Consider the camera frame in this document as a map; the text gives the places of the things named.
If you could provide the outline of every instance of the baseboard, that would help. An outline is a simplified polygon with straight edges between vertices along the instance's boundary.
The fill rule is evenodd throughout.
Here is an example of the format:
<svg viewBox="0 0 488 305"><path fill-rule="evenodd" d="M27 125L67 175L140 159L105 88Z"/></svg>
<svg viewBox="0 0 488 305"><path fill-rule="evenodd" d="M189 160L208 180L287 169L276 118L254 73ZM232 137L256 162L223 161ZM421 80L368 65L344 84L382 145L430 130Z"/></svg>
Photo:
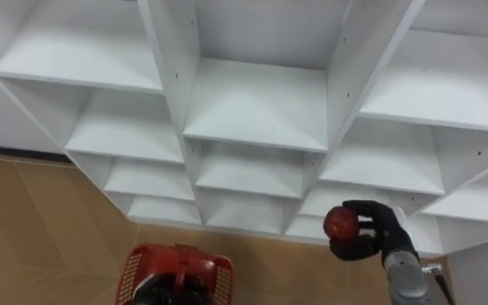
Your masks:
<svg viewBox="0 0 488 305"><path fill-rule="evenodd" d="M25 149L0 147L0 155L16 158L29 158L41 161L58 162L72 164L73 162L62 153L36 152Z"/></svg>

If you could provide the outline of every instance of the red apple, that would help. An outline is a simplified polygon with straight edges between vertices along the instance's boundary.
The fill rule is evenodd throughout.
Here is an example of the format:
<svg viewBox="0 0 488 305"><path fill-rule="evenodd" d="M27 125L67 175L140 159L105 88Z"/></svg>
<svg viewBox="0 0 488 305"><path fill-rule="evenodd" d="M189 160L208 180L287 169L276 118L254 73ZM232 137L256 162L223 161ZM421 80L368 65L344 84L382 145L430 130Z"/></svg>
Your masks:
<svg viewBox="0 0 488 305"><path fill-rule="evenodd" d="M357 213L344 207L334 207L325 216L323 230L330 239L351 240L359 235Z"/></svg>

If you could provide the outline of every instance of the shelf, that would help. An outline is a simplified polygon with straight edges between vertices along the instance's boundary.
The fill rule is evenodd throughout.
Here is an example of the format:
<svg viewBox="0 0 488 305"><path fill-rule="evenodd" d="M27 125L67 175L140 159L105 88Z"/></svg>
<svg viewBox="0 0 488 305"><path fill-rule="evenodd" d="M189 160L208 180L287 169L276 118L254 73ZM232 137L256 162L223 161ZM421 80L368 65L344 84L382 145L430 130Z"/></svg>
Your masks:
<svg viewBox="0 0 488 305"><path fill-rule="evenodd" d="M289 225L286 235L328 241L327 235L323 232L322 217L297 215Z"/></svg>
<svg viewBox="0 0 488 305"><path fill-rule="evenodd" d="M356 119L320 179L444 193L430 127L402 122Z"/></svg>
<svg viewBox="0 0 488 305"><path fill-rule="evenodd" d="M424 213L488 222L488 176L442 198Z"/></svg>
<svg viewBox="0 0 488 305"><path fill-rule="evenodd" d="M302 154L278 148L204 142L197 186L300 198Z"/></svg>
<svg viewBox="0 0 488 305"><path fill-rule="evenodd" d="M69 152L69 157L93 184L100 189L104 187L110 175L114 158L81 152Z"/></svg>
<svg viewBox="0 0 488 305"><path fill-rule="evenodd" d="M409 31L359 115L488 130L488 38Z"/></svg>
<svg viewBox="0 0 488 305"><path fill-rule="evenodd" d="M324 71L203 59L184 135L327 150Z"/></svg>
<svg viewBox="0 0 488 305"><path fill-rule="evenodd" d="M65 148L184 163L164 97L148 93L95 90Z"/></svg>
<svg viewBox="0 0 488 305"><path fill-rule="evenodd" d="M138 6L41 0L0 59L0 76L161 92Z"/></svg>
<svg viewBox="0 0 488 305"><path fill-rule="evenodd" d="M201 218L194 202L161 197L135 196L127 217L138 223L150 220L171 220L200 225Z"/></svg>
<svg viewBox="0 0 488 305"><path fill-rule="evenodd" d="M415 249L421 257L434 258L444 255L437 217L414 215L403 221L403 227L412 237Z"/></svg>
<svg viewBox="0 0 488 305"><path fill-rule="evenodd" d="M151 161L118 159L104 190L195 200L184 165Z"/></svg>
<svg viewBox="0 0 488 305"><path fill-rule="evenodd" d="M207 225L263 233L281 233L289 200L238 192L203 191L201 207Z"/></svg>
<svg viewBox="0 0 488 305"><path fill-rule="evenodd" d="M308 194L299 214L323 218L333 207L341 206L344 201L352 199L375 200L384 204L391 201L389 192L385 190L320 181Z"/></svg>

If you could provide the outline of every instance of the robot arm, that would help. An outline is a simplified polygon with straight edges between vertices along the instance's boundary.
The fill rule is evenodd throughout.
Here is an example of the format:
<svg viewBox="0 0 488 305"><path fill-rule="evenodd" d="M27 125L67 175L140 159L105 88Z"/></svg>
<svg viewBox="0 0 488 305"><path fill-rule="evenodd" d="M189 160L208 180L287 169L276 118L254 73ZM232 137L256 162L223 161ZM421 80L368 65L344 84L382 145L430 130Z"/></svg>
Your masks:
<svg viewBox="0 0 488 305"><path fill-rule="evenodd" d="M393 305L436 305L418 259L410 252L393 252L385 258L389 295Z"/></svg>
<svg viewBox="0 0 488 305"><path fill-rule="evenodd" d="M372 219L372 221L358 223L360 229L372 229L374 234L361 234L351 240L331 237L330 250L333 254L343 261L356 261L381 254L393 305L439 304L440 301L431 296L428 281L424 276L424 271L433 269L439 271L439 269L437 267L421 269L419 255L412 239L401 227L394 211L384 204L369 200L345 201L342 206L353 209L358 216ZM435 276L448 303L453 304L445 281L440 274Z"/></svg>

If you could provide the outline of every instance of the red basket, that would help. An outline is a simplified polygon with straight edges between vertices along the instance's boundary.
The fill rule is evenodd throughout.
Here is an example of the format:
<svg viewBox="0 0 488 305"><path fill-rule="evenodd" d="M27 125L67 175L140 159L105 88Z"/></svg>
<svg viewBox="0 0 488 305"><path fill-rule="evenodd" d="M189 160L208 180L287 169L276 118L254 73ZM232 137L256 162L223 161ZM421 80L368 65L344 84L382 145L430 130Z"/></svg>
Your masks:
<svg viewBox="0 0 488 305"><path fill-rule="evenodd" d="M185 275L201 278L213 305L230 305L233 292L233 265L224 256L196 247L141 244L136 246L119 278L115 305L131 305L136 288L149 275L176 273L175 290L182 288Z"/></svg>

